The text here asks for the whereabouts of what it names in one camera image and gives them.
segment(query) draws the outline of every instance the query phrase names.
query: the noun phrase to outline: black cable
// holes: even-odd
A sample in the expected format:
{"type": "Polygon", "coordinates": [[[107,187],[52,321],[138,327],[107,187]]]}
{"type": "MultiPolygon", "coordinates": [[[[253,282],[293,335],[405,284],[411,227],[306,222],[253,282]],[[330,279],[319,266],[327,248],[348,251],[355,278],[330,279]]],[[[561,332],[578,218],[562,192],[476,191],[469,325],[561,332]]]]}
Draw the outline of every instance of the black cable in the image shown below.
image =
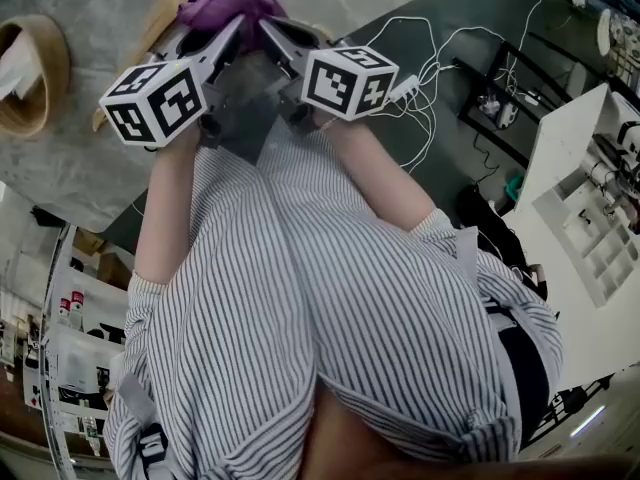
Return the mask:
{"type": "Polygon", "coordinates": [[[493,176],[496,172],[498,172],[498,169],[500,169],[500,165],[496,165],[494,167],[490,167],[487,165],[487,162],[489,161],[489,158],[491,157],[491,153],[489,153],[489,151],[486,151],[484,149],[482,149],[481,147],[478,146],[478,137],[480,136],[480,132],[476,133],[476,136],[473,139],[473,149],[475,149],[476,151],[482,153],[484,155],[484,160],[483,160],[483,164],[484,164],[484,168],[487,169],[488,171],[491,171],[487,174],[485,174],[482,178],[480,178],[478,181],[475,181],[474,184],[475,185],[479,185],[480,183],[482,183],[484,180],[490,178],[491,176],[493,176]]]}

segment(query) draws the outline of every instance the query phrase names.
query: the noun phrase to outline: purple object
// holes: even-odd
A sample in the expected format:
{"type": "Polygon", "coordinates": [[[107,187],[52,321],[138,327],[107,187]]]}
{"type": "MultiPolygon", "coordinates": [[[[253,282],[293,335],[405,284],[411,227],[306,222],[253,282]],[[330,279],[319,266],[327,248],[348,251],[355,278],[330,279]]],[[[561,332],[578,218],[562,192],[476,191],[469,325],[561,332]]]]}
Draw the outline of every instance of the purple object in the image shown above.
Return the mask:
{"type": "Polygon", "coordinates": [[[180,5],[178,21],[192,29],[217,32],[238,14],[247,19],[242,34],[248,51],[260,48],[258,20],[265,16],[287,17],[277,0],[189,0],[180,5]]]}

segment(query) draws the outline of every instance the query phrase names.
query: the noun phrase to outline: fluorescent light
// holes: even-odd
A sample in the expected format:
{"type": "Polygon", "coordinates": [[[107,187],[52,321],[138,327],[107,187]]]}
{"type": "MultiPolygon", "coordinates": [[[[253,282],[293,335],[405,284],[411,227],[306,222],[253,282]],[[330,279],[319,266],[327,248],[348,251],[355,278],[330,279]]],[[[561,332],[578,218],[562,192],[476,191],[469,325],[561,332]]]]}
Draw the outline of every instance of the fluorescent light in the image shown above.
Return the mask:
{"type": "Polygon", "coordinates": [[[573,432],[571,432],[571,437],[575,437],[582,429],[584,429],[584,427],[586,427],[589,423],[591,423],[593,419],[602,411],[604,411],[604,405],[602,407],[598,407],[591,416],[589,416],[586,420],[582,422],[582,425],[580,425],[573,432]]]}

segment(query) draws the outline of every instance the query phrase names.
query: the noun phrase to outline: person's right arm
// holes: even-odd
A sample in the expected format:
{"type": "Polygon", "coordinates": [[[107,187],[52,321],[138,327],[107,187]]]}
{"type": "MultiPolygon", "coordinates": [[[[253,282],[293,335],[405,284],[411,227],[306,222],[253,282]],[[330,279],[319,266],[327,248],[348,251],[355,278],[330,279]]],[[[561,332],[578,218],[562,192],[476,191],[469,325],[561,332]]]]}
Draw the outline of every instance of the person's right arm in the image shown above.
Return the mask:
{"type": "Polygon", "coordinates": [[[367,126],[336,121],[325,133],[378,218],[411,231],[436,209],[431,197],[391,158],[367,126]]]}

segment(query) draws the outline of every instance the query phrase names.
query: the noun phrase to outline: wooden bowl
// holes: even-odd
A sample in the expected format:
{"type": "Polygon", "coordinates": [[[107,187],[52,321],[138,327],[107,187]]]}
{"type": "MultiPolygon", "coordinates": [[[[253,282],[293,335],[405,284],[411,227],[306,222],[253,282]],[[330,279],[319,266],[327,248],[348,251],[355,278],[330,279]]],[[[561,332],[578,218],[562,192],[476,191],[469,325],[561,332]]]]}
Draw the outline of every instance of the wooden bowl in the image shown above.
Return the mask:
{"type": "Polygon", "coordinates": [[[26,32],[42,79],[24,99],[15,95],[0,101],[0,132],[28,138],[59,114],[69,88],[69,50],[55,22],[41,15],[16,16],[0,25],[0,56],[20,32],[26,32]]]}

